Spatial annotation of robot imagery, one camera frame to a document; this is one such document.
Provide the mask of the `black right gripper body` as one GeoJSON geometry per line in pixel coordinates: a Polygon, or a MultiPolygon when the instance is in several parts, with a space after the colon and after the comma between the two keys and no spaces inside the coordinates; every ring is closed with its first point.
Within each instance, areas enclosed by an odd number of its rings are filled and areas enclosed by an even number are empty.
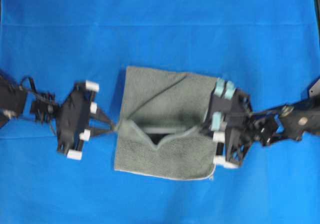
{"type": "Polygon", "coordinates": [[[215,165],[227,169],[242,165],[252,144],[245,135],[251,115],[250,96],[233,82],[216,79],[203,123],[203,135],[217,144],[215,165]]]}

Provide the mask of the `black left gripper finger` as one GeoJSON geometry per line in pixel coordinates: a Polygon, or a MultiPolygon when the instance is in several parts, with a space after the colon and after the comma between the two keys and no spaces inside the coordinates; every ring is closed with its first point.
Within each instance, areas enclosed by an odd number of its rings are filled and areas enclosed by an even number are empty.
{"type": "Polygon", "coordinates": [[[114,129],[115,128],[115,123],[113,120],[111,120],[105,113],[104,111],[100,108],[97,107],[96,113],[94,115],[95,120],[99,121],[99,122],[103,122],[107,125],[110,126],[110,129],[114,129]]]}
{"type": "Polygon", "coordinates": [[[113,133],[115,132],[116,128],[114,126],[110,127],[109,129],[89,126],[88,129],[90,131],[91,137],[96,137],[113,133]]]}

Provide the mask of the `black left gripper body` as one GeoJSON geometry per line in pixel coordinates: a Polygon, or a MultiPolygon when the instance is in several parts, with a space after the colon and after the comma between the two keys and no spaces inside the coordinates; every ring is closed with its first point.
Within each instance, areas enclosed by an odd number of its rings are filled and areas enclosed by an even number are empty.
{"type": "Polygon", "coordinates": [[[89,119],[98,109],[95,96],[99,90],[96,82],[76,82],[58,110],[55,119],[57,152],[69,159],[82,159],[83,144],[91,137],[89,119]]]}

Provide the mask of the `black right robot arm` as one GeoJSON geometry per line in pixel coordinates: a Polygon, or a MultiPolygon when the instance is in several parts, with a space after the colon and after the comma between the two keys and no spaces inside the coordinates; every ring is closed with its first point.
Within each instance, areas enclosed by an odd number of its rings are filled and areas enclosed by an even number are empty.
{"type": "Polygon", "coordinates": [[[304,100],[255,112],[248,94],[233,82],[218,78],[200,127],[200,133],[217,144],[213,163],[238,168],[254,142],[267,147],[287,139],[301,141],[306,132],[318,136],[319,83],[309,87],[304,100]]]}

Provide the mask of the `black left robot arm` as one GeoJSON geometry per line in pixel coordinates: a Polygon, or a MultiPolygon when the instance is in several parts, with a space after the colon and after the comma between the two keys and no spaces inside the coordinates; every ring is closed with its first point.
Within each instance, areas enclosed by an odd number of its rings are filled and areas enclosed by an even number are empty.
{"type": "Polygon", "coordinates": [[[5,126],[12,119],[23,119],[23,112],[29,94],[35,99],[30,114],[33,122],[51,125],[57,137],[57,152],[69,159],[81,160],[84,143],[90,138],[113,133],[116,124],[95,102],[100,90],[92,81],[75,82],[63,103],[55,101],[50,92],[38,92],[34,80],[25,76],[16,82],[5,73],[0,75],[0,124],[5,126]]]}

